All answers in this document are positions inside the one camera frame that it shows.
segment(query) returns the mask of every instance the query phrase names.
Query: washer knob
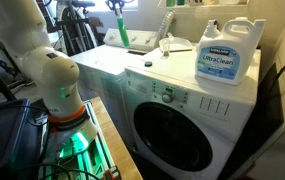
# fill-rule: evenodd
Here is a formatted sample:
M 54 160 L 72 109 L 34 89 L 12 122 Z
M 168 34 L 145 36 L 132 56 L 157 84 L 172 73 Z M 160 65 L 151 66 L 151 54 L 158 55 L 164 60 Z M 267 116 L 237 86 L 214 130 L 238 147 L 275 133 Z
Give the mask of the washer knob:
M 112 33 L 110 36 L 109 36 L 109 40 L 114 40 L 116 37 L 115 33 Z
M 151 37 L 147 37 L 145 40 L 145 44 L 148 44 L 151 41 Z
M 172 102 L 174 99 L 172 93 L 170 92 L 165 92 L 162 94 L 162 101 L 165 102 L 165 103 L 170 103 Z
M 136 36 L 133 36 L 133 38 L 131 39 L 131 41 L 135 41 L 136 40 Z

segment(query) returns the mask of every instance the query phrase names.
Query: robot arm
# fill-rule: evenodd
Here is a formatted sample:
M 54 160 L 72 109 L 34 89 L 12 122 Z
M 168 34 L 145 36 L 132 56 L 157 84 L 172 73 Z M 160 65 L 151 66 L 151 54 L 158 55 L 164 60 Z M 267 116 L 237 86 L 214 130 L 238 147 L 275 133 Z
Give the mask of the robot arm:
M 52 124 L 73 121 L 85 113 L 76 86 L 78 66 L 51 47 L 35 0 L 0 0 L 0 40 L 22 73 L 39 88 Z M 87 138 L 92 140 L 96 129 L 92 126 L 91 131 Z

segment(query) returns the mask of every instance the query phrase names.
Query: washer control panel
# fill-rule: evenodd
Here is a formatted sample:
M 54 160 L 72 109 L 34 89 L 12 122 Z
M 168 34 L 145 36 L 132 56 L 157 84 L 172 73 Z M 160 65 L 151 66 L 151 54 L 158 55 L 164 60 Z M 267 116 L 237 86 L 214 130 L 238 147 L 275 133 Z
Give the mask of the washer control panel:
M 129 49 L 149 52 L 159 46 L 159 33 L 155 31 L 126 30 L 130 47 Z M 118 29 L 109 28 L 103 39 L 106 45 L 124 47 Z
M 163 84 L 159 81 L 153 81 L 152 91 L 159 94 L 162 97 L 162 101 L 165 103 L 177 101 L 186 104 L 188 102 L 188 92 L 183 89 Z
M 230 121 L 232 105 L 217 99 L 201 97 L 200 112 L 216 117 L 223 121 Z

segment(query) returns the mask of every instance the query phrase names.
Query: cable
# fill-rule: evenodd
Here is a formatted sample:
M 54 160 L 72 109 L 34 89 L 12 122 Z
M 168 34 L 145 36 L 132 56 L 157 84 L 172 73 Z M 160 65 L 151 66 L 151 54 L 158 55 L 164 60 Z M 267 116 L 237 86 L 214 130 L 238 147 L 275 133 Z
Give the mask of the cable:
M 22 83 L 23 81 L 25 81 L 25 80 L 17 80 L 17 81 L 14 81 L 13 83 L 8 84 L 7 87 L 8 87 L 8 88 L 12 88 L 12 87 L 16 86 L 17 84 Z
M 70 169 L 70 170 L 67 170 L 67 171 L 68 171 L 68 173 L 69 173 L 69 172 L 84 173 L 85 175 L 91 176 L 91 177 L 93 177 L 93 178 L 96 179 L 96 180 L 100 180 L 100 179 L 99 179 L 97 176 L 95 176 L 94 174 L 89 173 L 89 172 L 84 171 L 84 170 L 81 170 L 81 169 Z M 48 174 L 48 175 L 46 175 L 45 177 L 42 177 L 40 180 L 44 180 L 44 179 L 46 179 L 46 178 L 48 178 L 48 177 L 57 175 L 57 174 L 59 174 L 59 173 L 61 173 L 61 171 L 60 171 L 60 172 L 55 172 L 55 173 Z
M 63 36 L 63 31 L 62 31 L 62 34 L 60 35 L 59 39 L 55 42 L 54 46 L 53 46 L 53 49 L 55 48 L 55 46 L 58 44 L 58 42 L 61 40 L 62 36 Z
M 46 4 L 44 4 L 44 6 L 48 6 L 48 5 L 50 5 L 50 4 L 51 4 L 51 2 L 52 2 L 52 0 L 49 0 Z
M 18 90 L 16 90 L 14 93 L 13 93 L 13 95 L 16 95 L 21 89 L 23 89 L 24 87 L 26 87 L 26 86 L 19 86 L 19 88 L 16 88 L 16 89 L 18 89 Z
M 16 85 L 17 83 L 20 83 L 20 82 L 22 82 L 23 80 L 21 80 L 21 81 L 16 81 L 16 82 L 14 82 L 14 83 L 12 83 L 12 84 L 10 84 L 10 85 L 8 85 L 8 87 L 11 87 L 11 86 L 14 86 L 14 85 Z M 30 86 L 30 85 L 32 85 L 33 84 L 33 81 L 32 82 L 30 82 L 30 83 L 25 83 L 25 84 L 21 84 L 21 85 L 19 85 L 19 86 L 17 86 L 17 87 L 15 87 L 15 88 L 13 88 L 13 89 L 11 89 L 11 91 L 16 91 L 14 94 L 16 94 L 19 90 L 21 90 L 23 87 L 26 87 L 26 86 Z
M 37 107 L 37 106 L 24 106 L 24 105 L 2 105 L 0 106 L 0 109 L 8 109 L 8 108 L 17 108 L 17 107 L 26 107 L 26 108 L 33 108 L 33 109 L 37 109 L 37 110 L 41 110 L 41 111 L 44 111 L 44 112 L 47 112 L 48 113 L 48 110 L 47 109 L 44 109 L 44 108 L 41 108 L 41 107 Z
M 50 124 L 48 124 L 48 128 L 47 128 L 47 135 L 46 135 L 46 140 L 45 140 L 45 143 L 44 143 L 44 146 L 43 146 L 43 150 L 42 150 L 42 153 L 38 159 L 38 163 L 40 162 L 43 162 L 44 160 L 44 157 L 45 157 L 45 153 L 46 153 L 46 150 L 48 149 L 48 144 L 49 144 L 49 138 L 50 138 Z
M 275 84 L 276 84 L 277 80 L 278 80 L 279 77 L 284 73 L 284 71 L 285 71 L 285 65 L 280 69 L 280 71 L 279 71 L 279 72 L 276 74 L 276 76 L 274 77 L 274 79 L 273 79 L 273 81 L 272 81 L 272 84 L 271 84 L 271 86 L 270 86 L 270 89 L 269 89 L 269 91 L 268 91 L 268 93 L 267 93 L 267 96 L 268 96 L 268 97 L 270 96 L 270 94 L 271 94 L 273 88 L 275 87 Z
M 42 127 L 44 126 L 45 124 L 48 124 L 48 120 L 46 120 L 44 123 L 41 123 L 41 124 L 34 124 L 33 122 L 31 122 L 30 119 L 27 119 L 28 123 L 34 127 Z
M 97 176 L 95 176 L 94 174 L 89 173 L 89 172 L 87 172 L 87 171 L 83 171 L 83 170 L 81 170 L 81 169 L 69 169 L 68 171 L 69 171 L 69 172 L 80 172 L 80 173 L 84 173 L 84 174 L 86 174 L 86 175 L 88 175 L 88 176 L 93 177 L 94 179 L 100 180 L 100 179 L 99 179 Z
M 40 163 L 40 164 L 35 164 L 35 165 L 29 166 L 29 167 L 25 167 L 25 168 L 20 169 L 17 172 L 17 174 L 21 173 L 22 171 L 28 170 L 28 169 L 34 169 L 34 168 L 40 168 L 40 167 L 45 168 L 46 166 L 52 166 L 52 167 L 56 167 L 58 169 L 61 169 L 62 170 L 61 172 L 64 172 L 67 175 L 68 180 L 72 180 L 69 171 L 65 167 L 58 165 L 58 164 L 53 164 L 53 163 Z M 49 174 L 43 178 L 46 179 L 47 177 L 56 175 L 56 174 L 61 173 L 61 172 L 52 173 L 52 174 Z
M 67 160 L 67 161 L 65 161 L 65 162 L 62 162 L 60 165 L 64 166 L 64 165 L 66 165 L 66 164 L 72 162 L 72 161 L 74 160 L 74 157 L 75 157 L 75 156 L 72 156 L 69 160 Z

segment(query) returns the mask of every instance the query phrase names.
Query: cup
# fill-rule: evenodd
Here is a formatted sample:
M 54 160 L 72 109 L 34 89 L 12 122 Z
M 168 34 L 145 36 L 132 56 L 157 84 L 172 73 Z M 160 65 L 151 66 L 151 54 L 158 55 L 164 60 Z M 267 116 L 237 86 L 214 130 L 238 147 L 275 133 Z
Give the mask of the cup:
M 163 57 L 169 57 L 170 55 L 170 41 L 168 39 L 162 42 Z
M 219 0 L 219 4 L 222 5 L 231 5 L 231 4 L 238 4 L 240 0 Z

